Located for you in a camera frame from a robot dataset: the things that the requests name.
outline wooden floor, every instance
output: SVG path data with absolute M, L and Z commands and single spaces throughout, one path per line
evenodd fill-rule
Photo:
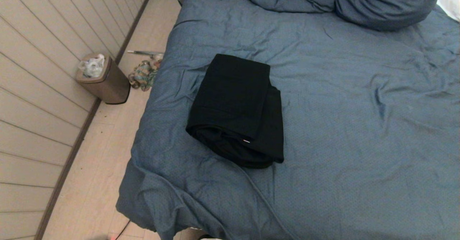
M 177 0 L 150 0 L 127 50 L 164 51 L 180 6 Z M 130 73 L 146 56 L 125 54 L 120 68 Z M 132 89 L 125 104 L 102 103 L 75 158 L 46 228 L 44 240 L 105 240 L 128 219 L 115 210 L 118 187 L 150 92 Z M 188 229 L 174 240 L 196 240 Z M 159 240 L 131 223 L 119 240 Z

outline trash can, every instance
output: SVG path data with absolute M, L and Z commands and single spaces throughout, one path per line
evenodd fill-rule
M 97 53 L 86 55 L 82 60 L 97 58 Z M 104 55 L 104 67 L 97 78 L 88 78 L 82 70 L 77 72 L 77 82 L 95 96 L 101 98 L 106 104 L 122 104 L 128 100 L 131 85 L 128 78 L 118 68 L 115 61 Z

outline wall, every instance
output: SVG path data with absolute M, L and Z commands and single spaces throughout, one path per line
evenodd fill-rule
M 0 240 L 33 239 L 94 104 L 79 60 L 116 57 L 144 0 L 0 0 Z

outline bed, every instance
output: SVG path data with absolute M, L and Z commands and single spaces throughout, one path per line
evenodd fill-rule
M 117 209 L 163 240 L 460 239 L 459 24 L 436 6 L 391 32 L 334 13 L 184 0 Z M 267 63 L 283 163 L 247 169 L 185 131 L 216 54 Z

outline folded black clothing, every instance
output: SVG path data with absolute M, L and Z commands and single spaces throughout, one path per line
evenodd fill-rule
M 186 131 L 237 165 L 267 168 L 282 163 L 280 91 L 270 66 L 217 54 L 190 109 Z

